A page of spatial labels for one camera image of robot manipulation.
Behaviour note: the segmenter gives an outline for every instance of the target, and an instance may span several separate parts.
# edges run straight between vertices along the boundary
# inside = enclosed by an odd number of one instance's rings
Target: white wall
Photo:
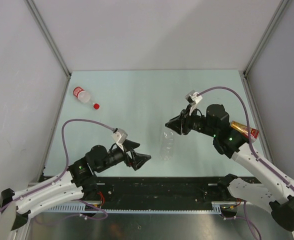
[[[244,70],[281,0],[35,0],[72,71]]]
[[[67,79],[23,0],[0,0],[0,193],[36,177]]]
[[[275,163],[294,178],[294,1],[249,80]]]

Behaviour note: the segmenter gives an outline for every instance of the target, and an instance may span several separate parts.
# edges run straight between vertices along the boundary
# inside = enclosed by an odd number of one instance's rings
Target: cable connector
[[[128,137],[127,132],[125,132],[121,128],[116,128],[111,136],[113,140],[115,141],[115,143],[117,144],[117,146],[120,147],[122,151],[124,151],[123,143]]]
[[[185,96],[185,99],[190,103],[190,106],[191,106],[190,110],[189,110],[189,116],[192,115],[193,111],[197,108],[197,105],[203,99],[202,96],[197,96],[198,94],[199,94],[199,92],[192,90],[190,93],[188,93]]]

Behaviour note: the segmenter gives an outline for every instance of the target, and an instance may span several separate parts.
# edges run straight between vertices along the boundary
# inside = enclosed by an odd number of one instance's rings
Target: red bottle label
[[[82,89],[80,86],[78,86],[78,87],[76,87],[76,88],[73,90],[72,94],[73,94],[76,98],[78,98],[79,93],[82,92],[82,91],[84,91],[84,89]]]

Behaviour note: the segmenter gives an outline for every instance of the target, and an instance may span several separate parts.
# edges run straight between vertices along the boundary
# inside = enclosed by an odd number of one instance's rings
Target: plastic bottle
[[[100,105],[92,100],[91,94],[80,86],[76,87],[72,94],[82,103],[90,104],[96,110],[100,108]]]
[[[161,133],[160,159],[168,161],[173,157],[174,143],[174,132],[166,127]]]

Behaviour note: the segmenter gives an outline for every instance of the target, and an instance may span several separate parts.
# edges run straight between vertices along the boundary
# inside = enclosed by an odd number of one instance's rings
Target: light blue table surface
[[[99,110],[81,103],[73,96],[75,87],[89,91],[100,104]],[[171,160],[160,159],[161,136],[165,123],[179,115],[188,102],[191,90],[201,92],[214,86],[235,90],[245,101],[251,126],[254,125],[249,104],[237,70],[144,70],[144,71],[74,71],[72,73],[54,138],[45,164],[44,175],[54,176],[65,166],[61,127],[74,118],[96,120],[113,128],[124,129],[131,141],[141,144],[138,153],[149,154],[149,160],[134,171],[124,163],[98,173],[105,177],[214,177],[235,174],[252,176],[241,165],[217,153],[213,139],[192,131],[174,136]],[[214,90],[203,95],[198,108],[205,113],[210,104],[223,104],[230,121],[245,123],[239,100],[229,91]],[[82,158],[91,147],[114,143],[112,132],[86,122],[72,122],[65,128],[69,164]],[[262,152],[258,140],[254,146]]]

